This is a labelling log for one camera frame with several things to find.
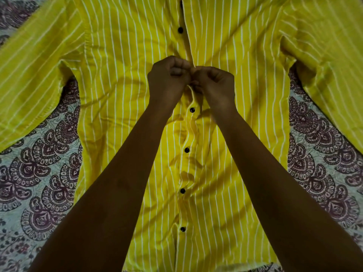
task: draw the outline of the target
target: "striped shirt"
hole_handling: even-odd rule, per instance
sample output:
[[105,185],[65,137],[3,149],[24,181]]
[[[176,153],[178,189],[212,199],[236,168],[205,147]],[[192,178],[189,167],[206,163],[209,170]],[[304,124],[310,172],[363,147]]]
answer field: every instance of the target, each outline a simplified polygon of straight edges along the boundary
[[[362,12],[361,0],[48,0],[0,49],[0,151],[51,113],[75,75],[78,200],[145,110],[153,63],[175,55],[234,74],[239,113],[285,168],[297,61],[308,95],[362,152]],[[210,108],[188,87],[164,129],[123,269],[241,271],[271,261]]]

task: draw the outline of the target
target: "yellow striped shirt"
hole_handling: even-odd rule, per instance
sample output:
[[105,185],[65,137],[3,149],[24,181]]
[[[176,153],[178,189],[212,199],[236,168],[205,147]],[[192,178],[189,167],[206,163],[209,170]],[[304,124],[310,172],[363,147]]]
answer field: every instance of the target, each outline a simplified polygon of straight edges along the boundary
[[[51,113],[75,75],[78,200],[145,110],[152,64],[176,55],[235,75],[239,113],[284,167],[288,70],[297,61],[309,96],[362,152],[362,10],[360,0],[183,0],[183,9],[180,0],[48,0],[0,49],[0,151]],[[241,271],[271,261],[208,104],[186,88],[164,129],[123,269]]]

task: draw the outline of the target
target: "yellow shirt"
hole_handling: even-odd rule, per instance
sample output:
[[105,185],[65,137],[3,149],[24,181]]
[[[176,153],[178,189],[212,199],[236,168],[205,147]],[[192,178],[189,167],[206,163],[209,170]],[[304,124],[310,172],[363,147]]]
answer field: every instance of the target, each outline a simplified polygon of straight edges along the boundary
[[[239,113],[284,167],[288,70],[298,61],[309,96],[362,152],[362,22],[360,0],[183,0],[183,10],[180,0],[48,0],[0,49],[0,151],[51,113],[74,74],[84,148],[78,200],[145,110],[152,64],[176,55],[235,75]],[[186,88],[123,269],[241,271],[271,261],[208,104]]]

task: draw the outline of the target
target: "yellow sleeve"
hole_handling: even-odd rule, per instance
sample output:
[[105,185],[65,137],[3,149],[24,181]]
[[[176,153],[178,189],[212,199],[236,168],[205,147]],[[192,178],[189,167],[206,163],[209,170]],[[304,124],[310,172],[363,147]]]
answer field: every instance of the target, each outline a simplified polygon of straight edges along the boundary
[[362,0],[290,0],[279,24],[282,51],[297,60],[305,91],[360,152],[362,22]]
[[73,0],[47,0],[0,48],[0,151],[55,109],[83,49]]

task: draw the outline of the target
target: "paisley pattern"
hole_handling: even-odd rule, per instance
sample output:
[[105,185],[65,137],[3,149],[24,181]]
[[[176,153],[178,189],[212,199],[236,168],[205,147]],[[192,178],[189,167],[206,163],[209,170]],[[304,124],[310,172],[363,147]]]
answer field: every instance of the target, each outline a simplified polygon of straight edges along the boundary
[[[42,2],[0,0],[0,46]],[[363,248],[363,156],[311,101],[294,68],[289,76],[288,171]],[[1,271],[27,270],[72,207],[82,163],[78,118],[72,78],[52,114],[0,153]],[[253,271],[283,272],[276,264]]]

